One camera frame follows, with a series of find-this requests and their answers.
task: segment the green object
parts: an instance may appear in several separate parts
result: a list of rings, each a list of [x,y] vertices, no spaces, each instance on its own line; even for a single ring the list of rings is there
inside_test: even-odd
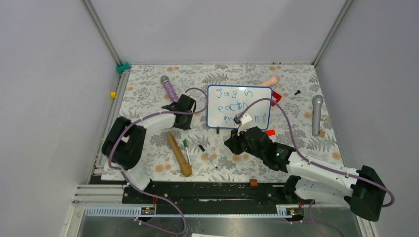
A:
[[[125,63],[124,65],[117,67],[117,72],[121,73],[130,67],[129,63]]]

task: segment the black marker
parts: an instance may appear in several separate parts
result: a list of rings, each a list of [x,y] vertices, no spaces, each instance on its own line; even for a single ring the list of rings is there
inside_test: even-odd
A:
[[[207,156],[208,160],[211,162],[211,164],[218,169],[218,166],[215,165],[214,161],[212,161],[212,159],[210,158],[210,156],[208,155],[208,153],[205,151],[204,147],[202,145],[198,145],[198,147],[201,149],[201,151]]]

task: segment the green marker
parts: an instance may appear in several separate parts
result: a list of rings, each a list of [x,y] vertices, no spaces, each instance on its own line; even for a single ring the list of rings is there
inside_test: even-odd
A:
[[[192,166],[191,165],[191,158],[189,157],[188,143],[186,142],[186,139],[183,140],[183,145],[185,146],[186,155],[188,156],[188,163],[189,163],[190,166]]]

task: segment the gray wall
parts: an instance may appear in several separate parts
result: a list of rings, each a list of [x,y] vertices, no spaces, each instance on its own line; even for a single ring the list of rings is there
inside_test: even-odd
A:
[[[116,83],[79,0],[0,2],[0,236],[59,236]]]
[[[311,63],[345,0],[92,0],[134,63]]]
[[[380,237],[417,236],[419,1],[355,1],[318,76],[348,164],[372,166],[396,195]]]

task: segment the floral pattern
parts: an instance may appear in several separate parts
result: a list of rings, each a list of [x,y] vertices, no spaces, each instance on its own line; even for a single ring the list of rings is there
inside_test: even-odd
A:
[[[279,104],[284,108],[293,126],[298,148],[307,155],[336,165],[343,165],[339,147],[326,105],[322,107],[321,129],[325,138],[311,135],[312,105],[314,95],[322,94],[317,75],[312,65],[133,65],[127,82],[120,116],[136,119],[158,111],[170,104],[169,96],[160,83],[160,77],[170,78],[176,93],[180,96],[190,87],[206,91],[209,84],[257,85],[271,76],[279,75],[280,81],[272,89],[282,95]],[[205,97],[199,91],[189,91],[188,95],[197,101],[197,110],[205,104]],[[281,111],[271,110],[269,129],[276,135],[273,141],[291,144],[290,132]],[[182,151],[182,140],[187,139],[191,155],[193,174],[184,177],[168,143],[166,133],[171,132]],[[233,155],[223,144],[229,138],[230,130],[216,130],[207,127],[206,112],[192,118],[191,129],[177,128],[162,131],[151,137],[150,147],[143,148],[140,163],[152,180],[159,181],[212,181],[285,182],[288,174],[270,170],[262,161],[249,154]],[[204,156],[198,145],[203,145],[218,169]],[[107,164],[102,173],[103,180],[123,180],[122,175],[110,169]]]

